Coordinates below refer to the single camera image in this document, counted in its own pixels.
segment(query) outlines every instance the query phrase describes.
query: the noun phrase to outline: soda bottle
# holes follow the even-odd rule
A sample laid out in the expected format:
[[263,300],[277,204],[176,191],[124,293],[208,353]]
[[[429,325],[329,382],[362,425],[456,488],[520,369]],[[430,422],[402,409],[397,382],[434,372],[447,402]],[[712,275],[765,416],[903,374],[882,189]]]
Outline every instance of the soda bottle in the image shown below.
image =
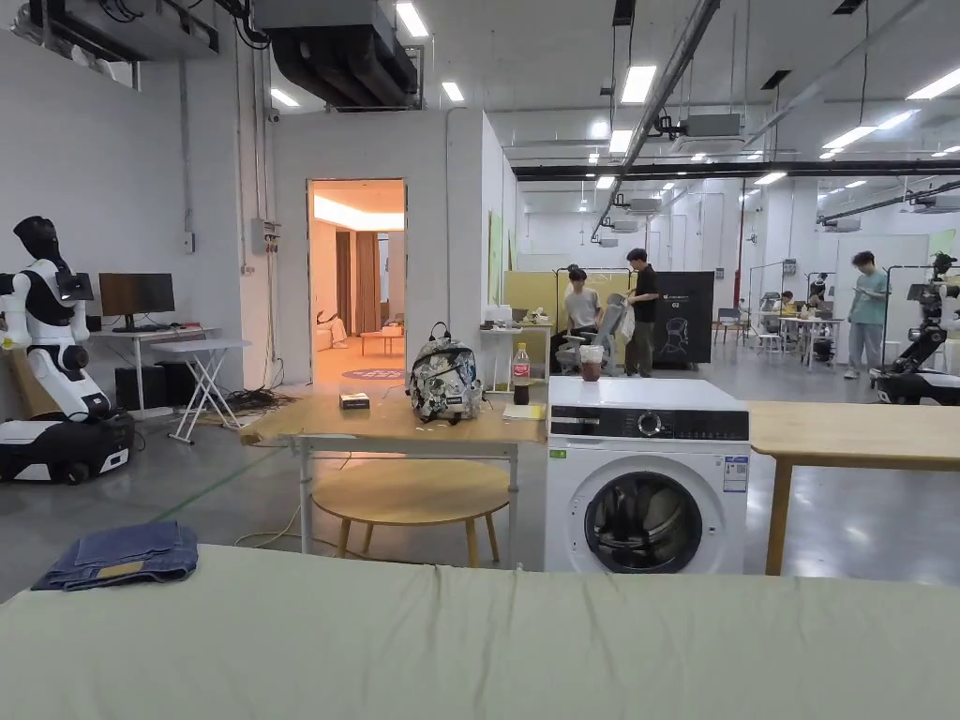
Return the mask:
[[528,405],[530,403],[530,356],[527,354],[526,343],[516,344],[513,373],[514,405]]

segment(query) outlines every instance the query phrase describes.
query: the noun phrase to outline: teal t-shirt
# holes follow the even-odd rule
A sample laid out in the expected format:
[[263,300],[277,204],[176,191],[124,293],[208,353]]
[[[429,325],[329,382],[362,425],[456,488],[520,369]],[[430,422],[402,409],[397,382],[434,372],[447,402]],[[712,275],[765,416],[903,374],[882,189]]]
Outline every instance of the teal t-shirt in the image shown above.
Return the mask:
[[872,275],[860,274],[856,286],[861,290],[879,293],[879,298],[871,298],[863,293],[855,293],[853,305],[850,306],[850,322],[866,325],[883,325],[883,315],[886,308],[887,274],[877,270]]

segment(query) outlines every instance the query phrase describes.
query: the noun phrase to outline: control panel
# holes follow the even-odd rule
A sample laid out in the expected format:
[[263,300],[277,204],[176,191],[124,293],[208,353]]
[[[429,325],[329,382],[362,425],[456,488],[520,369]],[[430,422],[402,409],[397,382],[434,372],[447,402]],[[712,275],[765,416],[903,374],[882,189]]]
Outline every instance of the control panel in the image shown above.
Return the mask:
[[647,440],[749,441],[750,414],[727,410],[656,410],[556,405],[554,435]]

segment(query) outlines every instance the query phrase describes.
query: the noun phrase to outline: patterned backpack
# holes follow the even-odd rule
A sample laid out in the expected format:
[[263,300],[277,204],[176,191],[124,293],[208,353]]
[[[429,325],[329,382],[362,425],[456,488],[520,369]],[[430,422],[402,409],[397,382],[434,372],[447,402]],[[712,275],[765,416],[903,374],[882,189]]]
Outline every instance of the patterned backpack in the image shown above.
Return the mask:
[[[444,327],[440,340],[433,333],[437,325]],[[417,353],[407,395],[423,422],[441,418],[455,425],[480,415],[483,383],[477,379],[476,358],[473,350],[450,337],[446,323],[434,324],[430,340]]]

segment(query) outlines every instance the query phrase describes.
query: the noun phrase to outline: black t-shirt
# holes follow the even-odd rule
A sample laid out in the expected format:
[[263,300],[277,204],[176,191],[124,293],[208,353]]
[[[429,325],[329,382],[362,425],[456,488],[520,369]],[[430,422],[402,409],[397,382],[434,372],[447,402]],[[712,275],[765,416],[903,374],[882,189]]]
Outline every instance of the black t-shirt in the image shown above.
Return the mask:
[[[657,292],[657,274],[647,265],[636,277],[634,295],[648,295]],[[634,303],[634,320],[638,323],[652,323],[657,319],[657,301],[645,300]]]

